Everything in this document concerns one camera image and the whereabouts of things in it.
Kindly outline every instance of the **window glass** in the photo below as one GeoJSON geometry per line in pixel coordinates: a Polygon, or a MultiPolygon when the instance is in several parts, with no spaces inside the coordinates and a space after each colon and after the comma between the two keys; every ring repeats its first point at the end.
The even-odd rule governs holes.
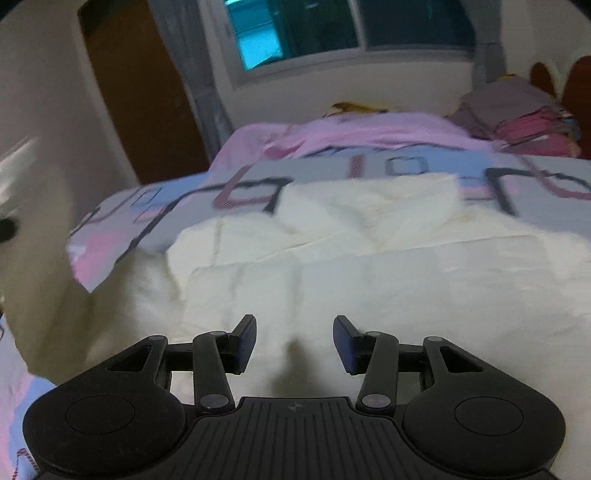
{"type": "Polygon", "coordinates": [[[474,48],[474,29],[461,0],[359,0],[359,8],[370,48],[474,48]]]}
{"type": "MultiPolygon", "coordinates": [[[[359,7],[371,50],[474,48],[474,29],[462,0],[352,1],[359,7]]],[[[226,0],[225,4],[246,70],[359,46],[348,0],[226,0]]]]}
{"type": "Polygon", "coordinates": [[[226,0],[246,70],[358,46],[347,0],[226,0]]]}

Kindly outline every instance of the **brown door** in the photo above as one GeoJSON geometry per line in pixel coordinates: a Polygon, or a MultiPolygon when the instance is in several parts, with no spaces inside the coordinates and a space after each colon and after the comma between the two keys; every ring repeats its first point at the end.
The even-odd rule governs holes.
{"type": "Polygon", "coordinates": [[[147,0],[108,4],[90,0],[80,20],[100,91],[140,181],[206,171],[201,135],[147,0]]]}
{"type": "Polygon", "coordinates": [[[591,160],[591,56],[580,58],[569,73],[562,104],[581,127],[581,158],[591,160]]]}
{"type": "Polygon", "coordinates": [[[530,83],[546,92],[552,98],[556,98],[556,88],[554,87],[554,80],[548,70],[548,67],[543,63],[536,63],[530,70],[530,83]]]}

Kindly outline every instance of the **curtain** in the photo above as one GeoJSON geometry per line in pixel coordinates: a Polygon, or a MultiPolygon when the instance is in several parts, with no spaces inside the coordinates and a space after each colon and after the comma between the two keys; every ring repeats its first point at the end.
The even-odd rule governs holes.
{"type": "Polygon", "coordinates": [[[501,0],[462,0],[476,32],[472,86],[494,82],[507,73],[501,43],[501,0]]]}
{"type": "Polygon", "coordinates": [[[158,33],[183,80],[209,163],[233,133],[217,93],[198,0],[148,0],[158,33]]]}

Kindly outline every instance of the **white duvet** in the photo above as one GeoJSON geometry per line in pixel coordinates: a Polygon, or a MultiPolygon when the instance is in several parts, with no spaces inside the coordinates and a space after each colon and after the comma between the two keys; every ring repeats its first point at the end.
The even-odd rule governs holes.
{"type": "MultiPolygon", "coordinates": [[[[356,397],[332,321],[402,343],[440,335],[550,397],[567,421],[554,464],[563,480],[591,470],[591,254],[461,201],[451,176],[291,184],[274,216],[215,218],[167,252],[185,300],[170,342],[258,322],[244,395],[356,397]]],[[[173,392],[192,403],[190,374],[173,392]]]]}

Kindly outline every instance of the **window frame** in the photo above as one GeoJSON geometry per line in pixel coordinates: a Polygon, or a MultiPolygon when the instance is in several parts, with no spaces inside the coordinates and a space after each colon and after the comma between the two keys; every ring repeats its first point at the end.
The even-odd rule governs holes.
{"type": "Polygon", "coordinates": [[[219,40],[223,61],[233,88],[318,69],[405,61],[472,61],[474,56],[473,48],[445,45],[418,44],[368,48],[358,0],[347,0],[359,43],[357,48],[314,53],[246,70],[224,0],[201,0],[201,2],[206,3],[212,16],[215,34],[219,40]]]}

